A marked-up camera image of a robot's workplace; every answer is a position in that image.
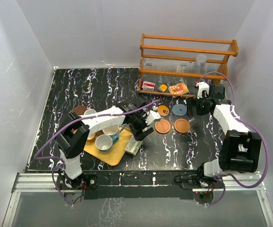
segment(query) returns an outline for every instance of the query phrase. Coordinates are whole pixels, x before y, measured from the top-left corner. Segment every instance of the cable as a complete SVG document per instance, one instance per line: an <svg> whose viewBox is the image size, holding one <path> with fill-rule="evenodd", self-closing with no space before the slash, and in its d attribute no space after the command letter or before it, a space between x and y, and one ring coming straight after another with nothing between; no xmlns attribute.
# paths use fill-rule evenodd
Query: cable
<svg viewBox="0 0 273 227"><path fill-rule="evenodd" d="M79 121L82 121L82 120L86 120L86 119L93 119L93 118L96 118L96 117L106 117L106 116L125 116L125 115L129 115L129 114L134 114L140 110L143 110L144 108L147 108L155 103L158 103L160 100L157 99L147 105L144 105L138 109L135 109L135 110L132 110L132 111L129 111L129 112L126 112L126 113L116 113L116 114L110 114L110 113L105 113L105 114L99 114L99 115L94 115L94 116L88 116L88 117L82 117L82 118L78 118L78 119L75 119L73 120L72 122L68 123L67 125L65 125L64 127L62 127L60 130L58 130L39 150L38 152L34 155L34 158L35 159L38 159L38 160L43 160L43 159L57 159L57 160L60 160L62 162L64 162L64 160L60 157L55 157L55 156L47 156L47 157L38 157L40 153L42 153L44 151L44 149L57 137L59 136L66 128L68 128L69 126L71 126L72 124L74 123L77 123Z"/></svg>
<svg viewBox="0 0 273 227"><path fill-rule="evenodd" d="M86 181L84 181L84 182L83 182L83 184L82 184L82 188L81 188L81 190L82 190L82 197L83 197L83 199L84 199L84 195L85 195L85 190L86 190L86 187L87 187L87 185L86 185Z"/></svg>
<svg viewBox="0 0 273 227"><path fill-rule="evenodd" d="M55 171L58 171L59 169L63 170L63 168L61 168L60 166L56 166L56 167L52 170L52 173L51 173L51 175L52 175L52 181L53 181L53 183L54 183L54 185L55 185L55 188L56 188L56 189L58 190L58 192L62 195L62 197L64 198L64 200L65 200L69 205L74 206L74 204L73 204L71 201L69 201L69 200L65 197L65 195L61 192L60 188L57 186L57 183L56 183L56 181L55 181L55 178L54 178L53 174L54 174Z"/></svg>
<svg viewBox="0 0 273 227"><path fill-rule="evenodd" d="M216 71L213 71L213 72L208 72L206 73L205 75L203 75L198 81L202 80L203 78L205 78L207 75L209 74L212 74L212 73L217 73L221 76L223 76L227 82L229 83L230 87L231 87L231 90L232 90L232 95L233 95L233 101L230 105L230 113L231 115L235 118L235 120L237 120L238 122L244 124L245 126L253 129L261 138L262 142L263 142L263 145L264 145L264 150L265 150L265 166L264 166L264 171L263 171L263 174L261 175L260 179L253 185L244 185L242 184L233 174L228 174L230 175L235 181L237 184L239 184L240 186L244 187L244 188L255 188L257 187L265 178L265 176L267 175L267 172L268 172L268 169L269 169L269 159L270 159L270 152L269 152L269 148L268 148L268 145L267 145L267 142L264 138L264 136L262 135L262 133L253 125L237 118L237 116L234 114L233 112L233 106L234 106L234 103L235 103L235 93L234 93L234 88L233 88L233 85L232 83L230 82L230 80L225 76L223 75L222 73L220 72L216 72Z"/></svg>
<svg viewBox="0 0 273 227"><path fill-rule="evenodd" d="M212 202L212 203L208 203L208 205L215 205L215 204L217 204L220 200L222 200L222 198L223 198L223 196L225 195L225 192L226 192L226 185L225 185L225 183L222 181L222 179L221 179L221 178L218 178L218 177L215 177L214 180L216 180L216 181L222 183L223 191L222 191L222 195L220 196L220 198L219 198L217 201Z"/></svg>
<svg viewBox="0 0 273 227"><path fill-rule="evenodd" d="M213 187L212 187L212 190L210 192L213 192L214 191L214 183L213 183Z"/></svg>
<svg viewBox="0 0 273 227"><path fill-rule="evenodd" d="M198 205L198 204L199 204L199 205L203 205L203 206L209 206L209 205L215 205L215 204L217 204L220 200L222 200L222 198L223 198L224 195L225 195L225 192L226 192L226 185L225 185L225 183L222 181L222 179L219 178L219 177L217 177L217 176L214 177L214 180L220 182L220 183L222 184L222 186L223 186L222 195L220 196L220 198L218 198L218 200L216 200L216 201L214 201L214 202L211 202L211 203L199 203L199 202L194 203L194 202L189 202L189 201L186 201L186 200L180 200L180 201L192 203L192 204L195 204L195 205Z"/></svg>
<svg viewBox="0 0 273 227"><path fill-rule="evenodd" d="M76 200L75 200L72 204L75 204L76 201L77 201L78 199L80 199L80 198L82 198L82 196L79 196L78 198L76 198Z"/></svg>
<svg viewBox="0 0 273 227"><path fill-rule="evenodd" d="M205 193L209 193L210 189L211 189L211 185L209 185L209 188Z"/></svg>
<svg viewBox="0 0 273 227"><path fill-rule="evenodd" d="M126 113L116 113L116 114L110 114L110 113L105 113L105 114L99 114L97 116L88 116L88 117L82 117L82 118L78 118L78 119L75 119L73 120L72 122L66 124L64 127L62 127L60 130L58 130L39 150L38 152L34 155L34 158L37 159L37 160L44 160L44 159L56 159L56 160L59 160L61 162L63 162L63 165L64 167L60 167L60 166L56 166L53 170L52 170L52 181L55 185L55 188L58 190L58 192L60 193L60 195L64 198L64 200L70 204L72 207L74 206L74 204L72 202L70 202L68 199L66 199L66 197L64 196L64 194L61 192L60 188L58 187L56 181L55 181L55 178L54 178L54 172L55 171L58 171L59 169L61 170L64 170L64 168L66 168L65 166L65 163L64 163L64 160L60 157L56 157L56 156L46 156L46 157L38 157L40 155L40 153L42 153L44 151L44 149L58 136L60 135L67 127L71 126L72 124L75 124L81 120L86 120L86 119L93 119L93 118L96 118L96 117L105 117L105 116L125 116L125 115L129 115L129 114L134 114L140 110L143 110L144 108L147 108L155 103L158 103L160 100L157 99L147 105L144 105L138 109L135 109L133 111L129 111L129 112L126 112Z"/></svg>
<svg viewBox="0 0 273 227"><path fill-rule="evenodd" d="M176 179L177 177L188 176L188 175L192 175L192 174L196 174L196 171L192 171L192 172L189 172L189 173L177 175L177 176L174 177L174 182L176 182L176 183L181 183L182 180L181 180L181 179L180 179L180 180L177 180L177 179Z"/></svg>

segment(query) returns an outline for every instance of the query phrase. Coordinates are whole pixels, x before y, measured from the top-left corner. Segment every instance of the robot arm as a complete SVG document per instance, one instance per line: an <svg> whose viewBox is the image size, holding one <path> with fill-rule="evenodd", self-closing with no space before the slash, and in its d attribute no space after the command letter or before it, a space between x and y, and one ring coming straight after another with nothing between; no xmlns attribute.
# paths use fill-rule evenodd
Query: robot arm
<svg viewBox="0 0 273 227"><path fill-rule="evenodd" d="M77 118L94 117L92 119L85 119L71 125L56 137L56 143L58 144L58 148L66 166L64 170L65 177L73 188L78 188L83 183L83 172L80 166L80 154L84 149L88 135L94 134L97 131L113 125L128 124L134 138L141 141L154 131L153 128L149 128L147 130L145 130L145 128L152 122L161 118L157 112L143 109L142 111L132 114L120 115L134 111L144 105L146 105L146 103L142 99L138 99L133 104L120 104L118 106L113 106L108 110L87 116L77 116L75 113L70 113L66 116L60 128Z"/></svg>
<svg viewBox="0 0 273 227"><path fill-rule="evenodd" d="M207 85L205 82L200 82L196 83L196 87L199 88L197 97L187 99L189 116L193 116L194 109L198 115L212 112L226 136L219 157L211 162L203 163L198 168L197 176L193 181L207 178L211 181L215 176L236 172L255 172L261 146L260 136L236 120L239 116L235 113L234 106L230 110L231 101L225 99L223 85Z"/></svg>

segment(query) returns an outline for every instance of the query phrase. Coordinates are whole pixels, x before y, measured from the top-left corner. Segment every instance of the table surface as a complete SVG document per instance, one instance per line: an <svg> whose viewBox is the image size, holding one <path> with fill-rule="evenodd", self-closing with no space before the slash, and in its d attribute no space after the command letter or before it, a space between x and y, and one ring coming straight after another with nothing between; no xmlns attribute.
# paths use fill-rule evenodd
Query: table surface
<svg viewBox="0 0 273 227"><path fill-rule="evenodd" d="M137 93L138 78L138 68L56 70L36 144L26 171L51 171L56 166L56 161L34 160L34 155L57 131L62 118L78 105L84 105L99 112L123 101L133 102L138 96L148 101L160 99L160 104L167 105L170 110L175 104L186 104L185 99L181 97L139 95ZM180 134L174 130L174 122L179 118L190 122L191 129L188 133ZM203 162L211 161L218 156L224 134L211 114L190 118L187 115L179 117L171 113L164 119L171 123L170 132L164 135L156 131L151 133L145 138L135 157L125 153L117 166L110 166L84 153L81 155L82 169L84 171L184 171L196 169ZM44 150L43 156L60 157L56 148L55 143L51 143Z"/></svg>

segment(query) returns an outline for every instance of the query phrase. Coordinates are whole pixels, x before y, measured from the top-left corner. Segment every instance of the orange plate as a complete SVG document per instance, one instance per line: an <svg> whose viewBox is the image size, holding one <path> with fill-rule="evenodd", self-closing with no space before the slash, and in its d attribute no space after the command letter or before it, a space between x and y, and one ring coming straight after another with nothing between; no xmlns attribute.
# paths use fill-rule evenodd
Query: orange plate
<svg viewBox="0 0 273 227"><path fill-rule="evenodd" d="M157 108L157 112L159 112L161 116L167 117L169 114L169 108L165 105L159 105L159 107Z"/></svg>
<svg viewBox="0 0 273 227"><path fill-rule="evenodd" d="M72 110L72 112L76 113L77 115L83 115L86 110L87 110L86 106L78 105Z"/></svg>
<svg viewBox="0 0 273 227"><path fill-rule="evenodd" d="M174 123L174 128L179 133L187 133L190 130L190 123L185 119L177 119Z"/></svg>
<svg viewBox="0 0 273 227"><path fill-rule="evenodd" d="M161 119L159 122L155 123L155 130L160 134L166 134L170 131L171 124L165 119Z"/></svg>

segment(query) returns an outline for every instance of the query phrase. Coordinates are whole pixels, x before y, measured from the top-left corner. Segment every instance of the white cup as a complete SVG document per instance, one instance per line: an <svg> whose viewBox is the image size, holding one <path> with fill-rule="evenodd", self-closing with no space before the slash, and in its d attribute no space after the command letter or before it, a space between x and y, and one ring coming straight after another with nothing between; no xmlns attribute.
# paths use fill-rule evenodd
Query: white cup
<svg viewBox="0 0 273 227"><path fill-rule="evenodd" d="M111 151L112 145L112 138L109 135L103 134L95 140L95 146L105 154Z"/></svg>
<svg viewBox="0 0 273 227"><path fill-rule="evenodd" d="M108 128L103 129L103 133L109 135L112 138L113 144L118 142L119 134L124 130L125 126L123 125L122 128L119 130L119 126L113 125Z"/></svg>
<svg viewBox="0 0 273 227"><path fill-rule="evenodd" d="M86 111L84 112L84 115L90 115L90 114L95 114L95 113L97 113L95 110L93 110L93 109L88 109L88 110L86 110Z"/></svg>

